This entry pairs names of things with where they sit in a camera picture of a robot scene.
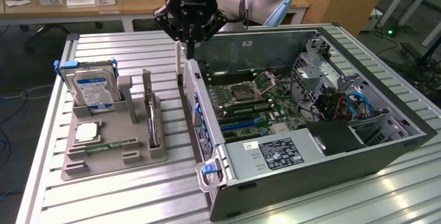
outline floor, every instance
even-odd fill
[[[379,8],[387,10],[394,0],[382,0]],[[399,17],[406,6],[412,0],[404,0],[396,10],[394,17]],[[420,6],[416,15],[411,18],[407,29],[408,34],[400,33],[394,39],[398,43],[410,42],[416,45],[416,49],[424,53],[427,48],[420,45],[431,31],[441,21],[441,14],[426,6]],[[121,22],[110,21],[104,22],[105,27],[98,29],[96,23],[67,24],[66,27],[73,33],[92,34],[92,33],[114,33],[124,32],[124,26]],[[388,29],[395,24],[395,21],[390,21],[386,25]],[[137,30],[156,29],[153,21],[142,22],[137,21]],[[18,26],[11,26],[9,31],[0,35],[0,85],[2,95],[18,94],[17,89],[29,89],[39,85],[47,85],[54,83],[55,72],[53,69],[53,63],[61,58],[63,51],[63,44],[66,35],[58,31],[50,31],[45,37],[35,44],[35,52],[33,54],[23,51],[23,44],[18,41],[25,41],[33,32],[41,28],[41,25],[31,25],[29,32],[22,32]],[[361,33],[359,36],[361,42],[373,51],[379,52],[394,46],[392,42],[376,37],[372,33]],[[383,57],[395,60],[396,62],[406,63],[408,58],[400,53],[400,48],[394,49],[383,53]],[[435,59],[441,59],[441,48],[438,49]],[[30,97],[43,96],[51,93],[51,88],[43,88],[30,93]],[[0,102],[0,120],[10,116],[17,107],[13,105],[21,105],[23,99],[18,98],[14,101],[9,101],[7,104]],[[43,119],[46,116],[49,98],[29,100],[27,102],[27,115],[17,116],[17,119],[7,122],[6,129],[9,138],[15,144],[18,155],[21,158],[21,164],[23,167],[25,180],[19,183],[14,189],[13,194],[0,198],[0,223],[10,224],[15,222],[17,213],[23,196],[25,185],[27,181],[27,175],[30,173],[35,148],[39,139],[41,128],[43,125]],[[5,153],[0,153],[0,161],[3,161]],[[9,191],[13,185],[18,182],[19,169],[15,160],[10,160],[7,166],[0,170],[0,196]]]

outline power supply label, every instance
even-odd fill
[[[291,138],[261,143],[260,148],[272,170],[305,162]]]

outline hard drive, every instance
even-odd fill
[[[82,63],[67,61],[59,71],[75,106],[89,106],[92,113],[116,110],[114,103],[122,100],[116,60]]]

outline aluminum table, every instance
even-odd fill
[[[332,24],[323,27],[440,131],[441,110],[344,28]],[[196,159],[176,81],[174,48],[173,40],[162,31],[81,35],[79,39],[66,42],[62,60],[117,58],[121,75],[134,76],[134,98],[144,94],[141,69],[153,70],[169,161],[67,182],[61,179],[73,96],[58,77],[17,223],[212,223],[196,176]],[[343,58],[333,56],[332,60],[345,73],[352,73]],[[217,223],[412,221],[441,222],[441,135],[376,175]]]

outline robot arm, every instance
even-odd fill
[[[154,13],[156,22],[173,40],[188,44],[188,59],[194,58],[196,44],[209,40],[228,22],[216,0],[168,0]]]

